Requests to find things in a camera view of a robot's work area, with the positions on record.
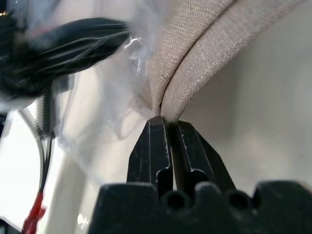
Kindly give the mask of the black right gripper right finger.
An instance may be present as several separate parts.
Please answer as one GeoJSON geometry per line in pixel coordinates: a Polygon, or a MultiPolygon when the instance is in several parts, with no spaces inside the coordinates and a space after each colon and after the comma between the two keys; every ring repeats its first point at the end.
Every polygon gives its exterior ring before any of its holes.
{"type": "Polygon", "coordinates": [[[194,193],[200,182],[215,184],[221,192],[236,187],[219,153],[188,122],[170,127],[177,185],[186,193],[194,193]]]}

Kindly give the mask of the beige fabric cap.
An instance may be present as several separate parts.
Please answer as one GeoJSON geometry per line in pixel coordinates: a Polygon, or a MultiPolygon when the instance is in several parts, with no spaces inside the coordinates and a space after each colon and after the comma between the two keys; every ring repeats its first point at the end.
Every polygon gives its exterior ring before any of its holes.
{"type": "Polygon", "coordinates": [[[172,0],[147,63],[155,115],[176,122],[201,88],[302,0],[172,0]]]}

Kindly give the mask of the clear plastic bag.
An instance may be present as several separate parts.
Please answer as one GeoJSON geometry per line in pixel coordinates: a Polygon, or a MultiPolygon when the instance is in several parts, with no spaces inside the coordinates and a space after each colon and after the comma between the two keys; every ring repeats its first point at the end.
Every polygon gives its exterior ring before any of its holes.
{"type": "MultiPolygon", "coordinates": [[[[44,190],[41,225],[88,221],[100,185],[125,178],[125,163],[143,124],[152,116],[144,84],[160,25],[173,0],[7,0],[18,23],[15,40],[52,28],[105,17],[125,21],[130,35],[116,53],[53,86],[56,140],[44,190]]],[[[43,173],[28,120],[38,121],[39,100],[5,97],[0,137],[0,218],[21,228],[43,173]]]]}

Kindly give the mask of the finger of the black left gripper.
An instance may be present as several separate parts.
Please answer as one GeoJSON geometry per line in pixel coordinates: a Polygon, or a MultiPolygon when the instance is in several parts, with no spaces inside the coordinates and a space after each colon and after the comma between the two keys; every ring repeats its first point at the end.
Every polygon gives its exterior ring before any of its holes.
{"type": "Polygon", "coordinates": [[[40,52],[38,76],[66,76],[86,70],[113,55],[129,37],[126,31],[102,37],[86,37],[40,52]]]}
{"type": "Polygon", "coordinates": [[[126,22],[108,18],[88,18],[75,20],[47,32],[51,45],[59,46],[78,39],[102,38],[114,34],[129,34],[126,22]]]}

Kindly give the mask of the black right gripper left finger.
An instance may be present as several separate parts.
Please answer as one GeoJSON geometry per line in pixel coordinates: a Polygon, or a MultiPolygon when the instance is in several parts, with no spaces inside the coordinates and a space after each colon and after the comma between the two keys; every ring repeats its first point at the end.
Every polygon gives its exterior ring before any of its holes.
{"type": "Polygon", "coordinates": [[[172,151],[162,117],[148,120],[128,163],[127,182],[151,183],[158,196],[173,189],[172,151]]]}

